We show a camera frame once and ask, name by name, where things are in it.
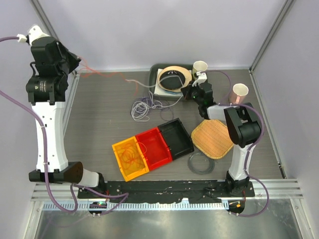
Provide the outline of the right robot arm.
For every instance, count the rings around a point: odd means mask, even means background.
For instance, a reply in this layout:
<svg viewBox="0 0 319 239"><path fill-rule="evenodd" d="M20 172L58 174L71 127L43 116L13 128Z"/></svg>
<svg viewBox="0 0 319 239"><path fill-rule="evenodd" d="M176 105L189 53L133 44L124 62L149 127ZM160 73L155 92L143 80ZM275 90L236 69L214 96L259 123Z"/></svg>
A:
<svg viewBox="0 0 319 239"><path fill-rule="evenodd" d="M201 117L226 122L234 148L231 166L226 173L225 191L229 196L238 196L243 188L248 187L251 154L264 134L261 115L251 103L217 104L213 99L212 85L208 82L196 86L189 83L181 88L181 92L186 100L193 100L198 104Z"/></svg>

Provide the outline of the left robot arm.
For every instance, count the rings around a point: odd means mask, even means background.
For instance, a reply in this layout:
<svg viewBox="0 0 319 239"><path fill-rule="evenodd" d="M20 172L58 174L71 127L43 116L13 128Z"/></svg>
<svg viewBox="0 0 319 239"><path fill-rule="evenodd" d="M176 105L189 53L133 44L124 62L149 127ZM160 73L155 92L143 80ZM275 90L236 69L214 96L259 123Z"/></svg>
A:
<svg viewBox="0 0 319 239"><path fill-rule="evenodd" d="M65 153L63 115L68 76L78 67L80 59L51 36L32 41L33 75L26 84L28 101L36 121L38 160L29 173L31 182L74 183L89 187L96 199L106 193L103 175L84 169L81 162L69 162Z"/></svg>

